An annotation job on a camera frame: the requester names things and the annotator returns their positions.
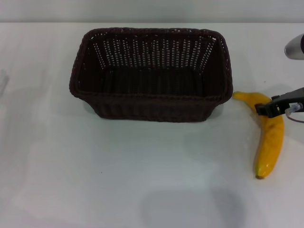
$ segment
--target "banana tip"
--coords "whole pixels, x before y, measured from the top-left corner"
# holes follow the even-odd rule
[[[264,179],[264,177],[261,177],[261,176],[258,176],[258,175],[256,175],[256,178],[257,178],[258,180]]]

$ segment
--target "basket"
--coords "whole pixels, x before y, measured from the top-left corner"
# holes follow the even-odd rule
[[[94,29],[69,87],[102,118],[159,122],[205,121],[233,91],[224,38],[187,28]]]

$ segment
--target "banana peel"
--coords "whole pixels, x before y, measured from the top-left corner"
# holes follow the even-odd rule
[[[256,112],[255,104],[265,104],[271,99],[261,93],[234,92],[234,99],[244,101],[253,111]],[[259,116],[262,122],[262,136],[256,160],[256,178],[264,179],[276,165],[280,155],[284,138],[284,121],[281,115],[268,118]]]

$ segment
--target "woven pattern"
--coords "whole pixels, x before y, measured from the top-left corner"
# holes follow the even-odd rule
[[[95,29],[83,38],[70,91],[103,118],[204,121],[232,95],[228,49],[210,30]]]

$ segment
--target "wicker basket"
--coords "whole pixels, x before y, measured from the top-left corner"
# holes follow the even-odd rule
[[[107,119],[200,122],[232,90],[225,40],[205,29],[94,29],[70,80],[70,92]]]

